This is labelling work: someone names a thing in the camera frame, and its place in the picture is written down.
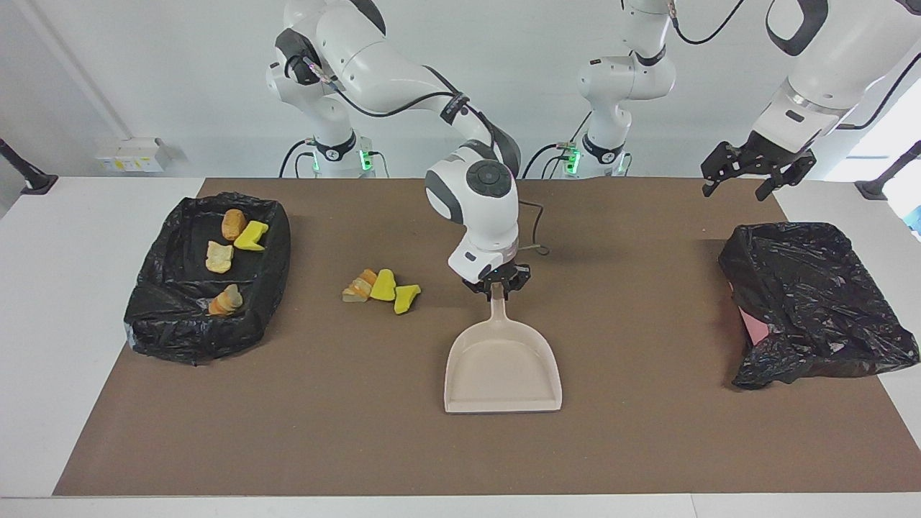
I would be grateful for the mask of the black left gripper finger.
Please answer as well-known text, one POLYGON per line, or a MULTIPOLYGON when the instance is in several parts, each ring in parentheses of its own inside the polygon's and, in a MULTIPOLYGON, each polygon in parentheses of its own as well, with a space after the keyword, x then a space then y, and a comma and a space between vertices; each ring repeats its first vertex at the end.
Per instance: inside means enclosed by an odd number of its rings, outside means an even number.
POLYGON ((816 161, 815 152, 806 150, 802 156, 796 158, 785 168, 769 163, 769 175, 756 189, 757 200, 763 202, 774 191, 785 186, 797 186, 815 166, 816 161))
POLYGON ((723 181, 743 175, 740 168, 740 148, 730 143, 720 142, 702 162, 704 197, 710 197, 723 181))

